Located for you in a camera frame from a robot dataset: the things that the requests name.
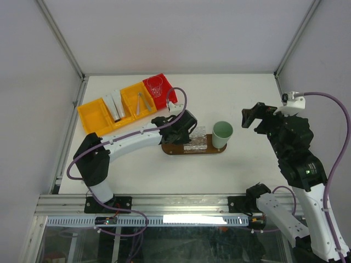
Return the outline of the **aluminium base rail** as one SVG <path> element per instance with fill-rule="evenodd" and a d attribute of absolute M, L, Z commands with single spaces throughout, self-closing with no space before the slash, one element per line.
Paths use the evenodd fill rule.
<path fill-rule="evenodd" d="M 244 195 L 120 195 L 117 208 L 133 209 L 147 216 L 164 214 L 229 215 L 244 211 Z M 41 195 L 36 216 L 78 216 L 86 210 L 101 215 L 102 207 L 89 194 Z"/>

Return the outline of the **oval wooden tray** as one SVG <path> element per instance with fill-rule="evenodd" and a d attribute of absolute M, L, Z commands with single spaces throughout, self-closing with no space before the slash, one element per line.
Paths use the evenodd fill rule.
<path fill-rule="evenodd" d="M 184 156 L 184 155 L 214 155 L 220 154 L 225 151 L 227 144 L 222 148 L 215 148 L 212 145 L 212 134 L 207 134 L 207 148 L 205 150 L 184 150 L 184 145 L 162 144 L 163 152 L 171 156 Z"/>

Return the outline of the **yellow toothpaste bin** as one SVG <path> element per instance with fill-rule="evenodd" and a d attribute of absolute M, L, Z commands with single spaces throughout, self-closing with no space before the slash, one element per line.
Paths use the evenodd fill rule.
<path fill-rule="evenodd" d="M 128 124 L 131 124 L 132 122 L 135 121 L 135 117 L 133 115 L 132 107 L 131 107 L 131 104 L 129 103 L 129 100 L 125 96 L 123 96 L 122 93 L 121 93 L 121 97 L 122 97 L 124 111 L 126 114 L 126 117 L 124 119 L 120 119 L 118 122 L 114 122 L 109 110 L 107 109 L 107 107 L 105 105 L 107 113 L 108 113 L 108 120 L 110 121 L 110 124 L 111 124 L 113 129 L 121 128 L 121 127 L 128 125 Z"/>

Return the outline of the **clear plastic cup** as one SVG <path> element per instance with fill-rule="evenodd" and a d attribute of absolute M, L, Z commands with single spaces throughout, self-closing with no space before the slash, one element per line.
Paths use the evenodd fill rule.
<path fill-rule="evenodd" d="M 146 80 L 146 84 L 150 88 L 151 94 L 155 98 L 158 98 L 162 95 L 163 80 L 160 76 L 153 76 L 153 77 L 148 78 Z"/>

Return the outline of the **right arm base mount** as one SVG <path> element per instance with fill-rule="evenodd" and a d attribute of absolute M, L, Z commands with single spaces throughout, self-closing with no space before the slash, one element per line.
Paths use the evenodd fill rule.
<path fill-rule="evenodd" d="M 256 201 L 265 193 L 271 193 L 271 190 L 265 184 L 258 183 L 248 188 L 244 196 L 229 196 L 227 198 L 229 213 L 242 213 L 248 216 L 260 213 Z"/>

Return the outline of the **empty yellow bin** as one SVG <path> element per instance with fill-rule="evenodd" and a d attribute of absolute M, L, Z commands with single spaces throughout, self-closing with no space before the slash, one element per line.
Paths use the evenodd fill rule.
<path fill-rule="evenodd" d="M 113 131 L 113 119 L 102 98 L 79 106 L 77 111 L 86 134 L 103 136 Z"/>

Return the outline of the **left aluminium frame post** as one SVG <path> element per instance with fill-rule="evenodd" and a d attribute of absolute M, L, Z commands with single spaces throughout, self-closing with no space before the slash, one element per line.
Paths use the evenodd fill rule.
<path fill-rule="evenodd" d="M 63 36 L 58 24 L 56 23 L 52 13 L 50 12 L 47 4 L 43 0 L 34 0 L 38 10 L 42 14 L 43 18 L 45 19 L 48 27 L 50 28 L 54 38 L 56 39 L 58 45 L 62 49 L 64 55 L 66 56 L 68 62 L 70 63 L 71 67 L 73 68 L 76 75 L 78 75 L 79 79 L 82 82 L 87 82 L 88 78 L 86 74 L 83 72 L 81 66 L 79 65 L 78 61 L 76 60 L 71 48 L 69 47 L 65 37 Z"/>

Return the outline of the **clear compartment organizer box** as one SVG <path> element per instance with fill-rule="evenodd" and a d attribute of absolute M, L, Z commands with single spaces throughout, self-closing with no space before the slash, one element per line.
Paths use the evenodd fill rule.
<path fill-rule="evenodd" d="M 189 136 L 190 142 L 184 144 L 185 153 L 202 153 L 207 150 L 206 128 L 203 126 L 196 127 Z"/>

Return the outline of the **right aluminium frame post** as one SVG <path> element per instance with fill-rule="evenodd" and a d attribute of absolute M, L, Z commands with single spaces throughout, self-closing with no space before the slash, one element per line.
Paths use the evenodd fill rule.
<path fill-rule="evenodd" d="M 322 0 L 313 0 L 311 2 L 310 6 L 308 7 L 306 13 L 304 14 L 302 21 L 300 22 L 296 32 L 294 33 L 290 43 L 288 44 L 288 47 L 285 50 L 282 59 L 280 60 L 276 70 L 274 71 L 274 77 L 276 79 L 279 78 L 280 73 L 284 69 L 289 57 L 293 53 L 296 45 L 298 44 L 299 40 L 302 37 L 302 34 L 304 33 L 307 26 L 309 25 L 310 20 L 313 18 L 314 14 L 317 11 L 321 2 L 322 2 Z"/>

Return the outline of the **yellow toothbrush bin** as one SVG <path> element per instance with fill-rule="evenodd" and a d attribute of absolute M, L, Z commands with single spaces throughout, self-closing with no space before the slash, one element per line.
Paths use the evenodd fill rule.
<path fill-rule="evenodd" d="M 126 87 L 120 90 L 120 93 L 135 120 L 157 112 L 154 99 L 143 82 Z"/>

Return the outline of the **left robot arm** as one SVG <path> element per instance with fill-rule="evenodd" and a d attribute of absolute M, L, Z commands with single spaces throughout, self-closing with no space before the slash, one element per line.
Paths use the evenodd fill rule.
<path fill-rule="evenodd" d="M 84 184 L 96 198 L 96 207 L 103 213 L 111 212 L 115 206 L 114 194 L 107 183 L 110 163 L 117 158 L 141 148 L 190 142 L 190 134 L 197 119 L 185 110 L 179 115 L 156 117 L 151 122 L 129 134 L 99 137 L 88 134 L 68 167 L 75 165 Z"/>

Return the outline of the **pale green cup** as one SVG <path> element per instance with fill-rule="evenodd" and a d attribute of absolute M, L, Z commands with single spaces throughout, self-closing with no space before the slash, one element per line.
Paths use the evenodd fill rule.
<path fill-rule="evenodd" d="M 226 121 L 219 121 L 212 129 L 212 145 L 214 148 L 223 148 L 233 134 L 233 127 Z"/>

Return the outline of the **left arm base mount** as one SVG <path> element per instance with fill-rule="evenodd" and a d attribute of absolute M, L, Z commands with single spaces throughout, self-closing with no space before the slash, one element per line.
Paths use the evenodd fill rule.
<path fill-rule="evenodd" d="M 84 213 L 85 214 L 130 214 L 132 208 L 131 196 L 116 196 L 104 203 L 109 208 L 100 205 L 91 193 L 86 194 Z"/>

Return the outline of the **white toothpaste tube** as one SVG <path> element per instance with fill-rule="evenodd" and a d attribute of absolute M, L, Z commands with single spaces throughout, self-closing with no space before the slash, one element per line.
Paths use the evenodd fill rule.
<path fill-rule="evenodd" d="M 122 103 L 122 97 L 121 97 L 121 93 L 119 90 L 114 90 L 111 93 L 112 99 L 114 101 L 117 113 L 120 117 L 120 119 L 124 119 L 126 117 L 125 111 L 124 111 L 124 107 L 123 107 L 123 103 Z"/>
<path fill-rule="evenodd" d="M 109 110 L 114 122 L 118 122 L 120 120 L 120 117 L 119 117 L 119 114 L 117 112 L 117 109 L 116 109 L 116 106 L 115 106 L 115 103 L 113 101 L 112 96 L 110 94 L 105 95 L 103 97 L 103 101 L 104 101 L 107 109 Z"/>

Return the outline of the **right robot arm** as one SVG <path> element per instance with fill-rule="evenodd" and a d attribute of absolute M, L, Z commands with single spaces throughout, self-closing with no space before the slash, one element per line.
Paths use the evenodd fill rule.
<path fill-rule="evenodd" d="M 350 248 L 337 229 L 324 197 L 327 177 L 321 161 L 310 151 L 314 137 L 306 118 L 275 113 L 276 107 L 262 102 L 242 110 L 243 128 L 255 119 L 254 129 L 266 135 L 278 159 L 278 166 L 303 210 L 306 224 L 300 223 L 275 199 L 264 184 L 246 191 L 245 205 L 251 212 L 265 213 L 289 241 L 298 262 L 350 262 Z"/>

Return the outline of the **red plastic bin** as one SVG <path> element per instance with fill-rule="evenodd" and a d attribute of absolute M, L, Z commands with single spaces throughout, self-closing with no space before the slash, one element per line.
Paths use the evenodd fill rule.
<path fill-rule="evenodd" d="M 151 90 L 150 88 L 147 86 L 146 84 L 146 80 L 147 79 L 144 79 L 143 80 L 143 83 L 146 87 L 146 89 L 148 90 L 148 92 L 150 93 L 154 103 L 155 103 L 155 106 L 157 108 L 157 110 L 161 110 L 165 107 L 167 107 L 167 104 L 166 104 L 166 99 L 167 99 L 167 93 L 168 91 L 172 88 L 171 84 L 169 83 L 169 81 L 167 80 L 167 78 L 165 77 L 165 75 L 163 73 L 160 73 L 158 75 L 155 75 L 155 76 L 160 76 L 163 80 L 163 84 L 162 84 L 162 95 L 158 98 L 155 98 L 152 94 L 151 94 Z"/>

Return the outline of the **aluminium frame post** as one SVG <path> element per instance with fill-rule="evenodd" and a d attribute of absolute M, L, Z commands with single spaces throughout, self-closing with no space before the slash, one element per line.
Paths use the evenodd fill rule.
<path fill-rule="evenodd" d="M 87 82 L 88 78 L 86 74 L 83 72 L 81 66 L 79 65 L 78 61 L 76 60 L 71 48 L 69 47 L 65 37 L 63 36 L 58 24 L 56 23 L 52 13 L 50 12 L 47 4 L 43 0 L 34 0 L 38 10 L 42 14 L 43 18 L 45 19 L 48 27 L 50 28 L 54 38 L 56 39 L 58 45 L 62 49 L 64 55 L 66 56 L 68 62 L 70 63 L 71 67 L 73 68 L 76 75 L 78 75 L 79 79 L 82 82 Z"/>
<path fill-rule="evenodd" d="M 285 50 L 282 59 L 280 60 L 276 70 L 274 71 L 274 77 L 276 79 L 279 78 L 280 73 L 284 69 L 289 57 L 293 53 L 296 45 L 298 44 L 299 40 L 302 37 L 302 34 L 304 33 L 307 26 L 309 25 L 310 20 L 313 18 L 314 14 L 317 11 L 321 2 L 322 2 L 322 0 L 313 0 L 311 2 L 310 6 L 308 7 L 306 13 L 304 14 L 302 21 L 300 22 L 296 32 L 294 33 L 290 43 L 288 44 L 288 47 Z"/>

